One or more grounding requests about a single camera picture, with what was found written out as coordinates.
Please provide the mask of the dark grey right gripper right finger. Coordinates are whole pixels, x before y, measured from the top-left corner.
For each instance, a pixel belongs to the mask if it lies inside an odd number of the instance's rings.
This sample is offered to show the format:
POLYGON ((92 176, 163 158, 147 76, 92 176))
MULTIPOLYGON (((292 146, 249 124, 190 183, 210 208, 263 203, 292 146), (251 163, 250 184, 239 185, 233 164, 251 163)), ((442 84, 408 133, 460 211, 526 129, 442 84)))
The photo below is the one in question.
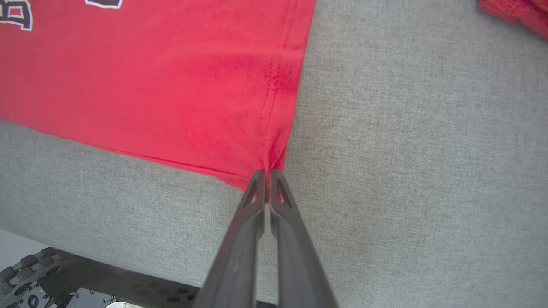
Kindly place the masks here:
POLYGON ((284 173, 269 175, 272 234, 278 252, 278 307, 337 308, 335 295, 284 173))

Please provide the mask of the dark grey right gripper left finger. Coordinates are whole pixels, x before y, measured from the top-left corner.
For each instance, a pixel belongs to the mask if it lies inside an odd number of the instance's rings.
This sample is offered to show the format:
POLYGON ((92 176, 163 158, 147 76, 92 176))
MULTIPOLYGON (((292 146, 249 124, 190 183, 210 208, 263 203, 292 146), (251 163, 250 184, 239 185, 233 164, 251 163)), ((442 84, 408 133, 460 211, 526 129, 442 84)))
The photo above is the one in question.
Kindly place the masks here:
POLYGON ((266 177, 249 180, 194 308, 255 308, 258 243, 264 233, 266 177))

